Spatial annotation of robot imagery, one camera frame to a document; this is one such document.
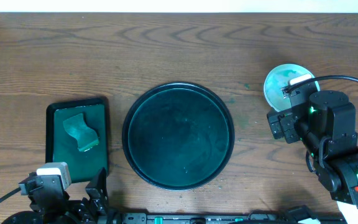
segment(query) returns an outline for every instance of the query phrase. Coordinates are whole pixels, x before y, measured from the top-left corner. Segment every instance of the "round plate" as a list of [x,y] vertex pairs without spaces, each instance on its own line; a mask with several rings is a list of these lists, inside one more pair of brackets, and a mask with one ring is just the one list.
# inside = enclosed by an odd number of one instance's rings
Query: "round plate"
[[143,94],[122,130],[128,163],[148,183],[188,190],[215,178],[229,161],[234,126],[217,95],[191,83],[169,83]]
[[[264,94],[269,105],[276,111],[291,108],[291,101],[289,98],[284,99],[281,88],[288,86],[289,80],[306,74],[310,74],[312,78],[314,78],[309,70],[295,64],[284,64],[273,68],[273,70],[268,73],[264,84]],[[315,83],[317,90],[320,91],[318,83]]]

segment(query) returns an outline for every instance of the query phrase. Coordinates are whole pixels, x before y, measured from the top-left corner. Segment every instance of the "wood grain surface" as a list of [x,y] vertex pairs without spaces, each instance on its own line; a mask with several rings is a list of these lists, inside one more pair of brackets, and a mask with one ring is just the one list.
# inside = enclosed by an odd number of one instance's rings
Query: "wood grain surface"
[[[307,205],[338,212],[305,165],[302,143],[274,140],[262,87],[268,72],[297,63],[314,75],[358,77],[358,14],[3,14],[0,13],[0,197],[44,163],[51,103],[103,95],[111,136],[110,204],[149,212],[248,213]],[[236,129],[231,160],[198,189],[147,184],[128,165],[121,128],[152,87],[194,82],[219,95]],[[358,84],[321,82],[357,108]],[[87,183],[68,189],[85,197]],[[0,204],[0,223],[29,210],[19,194]]]

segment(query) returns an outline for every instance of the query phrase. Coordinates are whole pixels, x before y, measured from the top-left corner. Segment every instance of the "wooden table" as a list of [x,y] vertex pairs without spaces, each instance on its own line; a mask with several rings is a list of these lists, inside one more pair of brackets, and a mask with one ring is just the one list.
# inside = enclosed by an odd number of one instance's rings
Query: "wooden table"
[[[40,167],[45,110],[51,103],[106,96],[111,136],[112,207],[150,212],[248,213],[307,205],[338,212],[305,165],[302,143],[274,140],[262,92],[268,72],[297,63],[314,75],[358,77],[358,14],[14,14],[0,13],[0,196]],[[231,160],[209,184],[171,192],[147,184],[128,165],[121,128],[133,102],[172,81],[219,95],[236,129]],[[321,82],[348,94],[358,84]],[[85,197],[87,183],[68,189]],[[29,210],[19,194],[0,204],[0,223]]]

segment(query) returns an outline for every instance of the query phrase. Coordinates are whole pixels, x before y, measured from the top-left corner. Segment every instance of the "green sponge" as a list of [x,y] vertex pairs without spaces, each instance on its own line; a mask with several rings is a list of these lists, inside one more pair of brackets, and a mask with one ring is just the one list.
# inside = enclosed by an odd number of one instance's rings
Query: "green sponge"
[[80,113],[63,121],[66,132],[77,140],[78,150],[85,152],[99,144],[96,131],[85,124],[84,114]]

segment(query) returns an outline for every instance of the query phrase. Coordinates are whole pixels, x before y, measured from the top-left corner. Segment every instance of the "white wall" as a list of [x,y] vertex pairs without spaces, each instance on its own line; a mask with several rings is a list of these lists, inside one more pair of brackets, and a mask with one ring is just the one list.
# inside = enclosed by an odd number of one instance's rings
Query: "white wall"
[[0,0],[0,12],[358,12],[358,0]]

